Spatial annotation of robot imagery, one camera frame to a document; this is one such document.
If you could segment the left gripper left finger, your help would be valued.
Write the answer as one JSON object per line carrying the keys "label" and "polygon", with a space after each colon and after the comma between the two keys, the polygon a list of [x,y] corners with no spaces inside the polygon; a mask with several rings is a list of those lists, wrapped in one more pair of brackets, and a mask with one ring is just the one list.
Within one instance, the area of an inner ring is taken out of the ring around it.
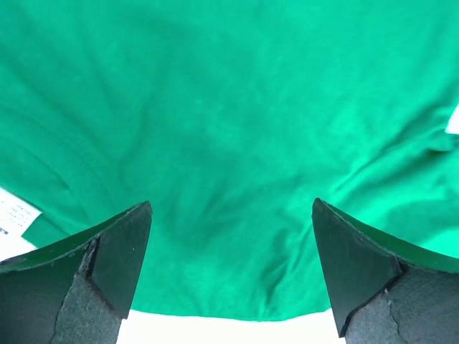
{"label": "left gripper left finger", "polygon": [[152,208],[1,261],[2,343],[116,343],[133,303]]}

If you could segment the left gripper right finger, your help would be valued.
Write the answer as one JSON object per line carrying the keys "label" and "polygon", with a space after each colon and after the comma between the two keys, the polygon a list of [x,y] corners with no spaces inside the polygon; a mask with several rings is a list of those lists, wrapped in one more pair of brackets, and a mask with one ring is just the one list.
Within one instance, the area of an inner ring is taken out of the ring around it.
{"label": "left gripper right finger", "polygon": [[457,343],[458,259],[386,234],[315,199],[313,231],[339,337]]}

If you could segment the green t shirt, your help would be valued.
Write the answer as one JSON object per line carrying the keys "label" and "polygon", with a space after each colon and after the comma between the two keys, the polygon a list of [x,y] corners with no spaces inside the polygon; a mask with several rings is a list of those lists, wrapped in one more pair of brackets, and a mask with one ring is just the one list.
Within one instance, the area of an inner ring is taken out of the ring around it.
{"label": "green t shirt", "polygon": [[142,201],[133,308],[329,306],[317,198],[458,254],[456,1],[3,1],[1,187],[43,247]]}

